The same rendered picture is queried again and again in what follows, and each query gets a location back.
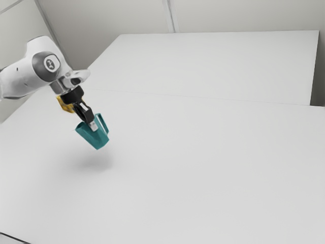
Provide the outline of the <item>teal faceted mug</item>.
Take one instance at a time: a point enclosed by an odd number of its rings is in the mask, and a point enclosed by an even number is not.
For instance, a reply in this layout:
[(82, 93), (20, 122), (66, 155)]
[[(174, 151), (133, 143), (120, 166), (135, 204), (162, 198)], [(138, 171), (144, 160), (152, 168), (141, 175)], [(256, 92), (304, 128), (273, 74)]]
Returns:
[(75, 131), (96, 150), (104, 147), (109, 141), (109, 129), (100, 113), (94, 115), (94, 120), (90, 124), (80, 122)]

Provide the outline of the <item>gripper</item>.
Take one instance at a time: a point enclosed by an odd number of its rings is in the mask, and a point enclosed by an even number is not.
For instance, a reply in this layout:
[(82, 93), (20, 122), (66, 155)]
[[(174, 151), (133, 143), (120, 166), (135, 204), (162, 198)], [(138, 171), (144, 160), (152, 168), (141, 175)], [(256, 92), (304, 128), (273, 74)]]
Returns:
[(68, 93), (61, 95), (60, 98), (67, 105), (73, 104), (73, 110), (78, 117), (85, 122), (93, 132), (95, 132), (98, 129), (98, 126), (94, 122), (94, 113), (92, 109), (82, 100), (83, 95), (84, 91), (82, 87), (77, 86)]

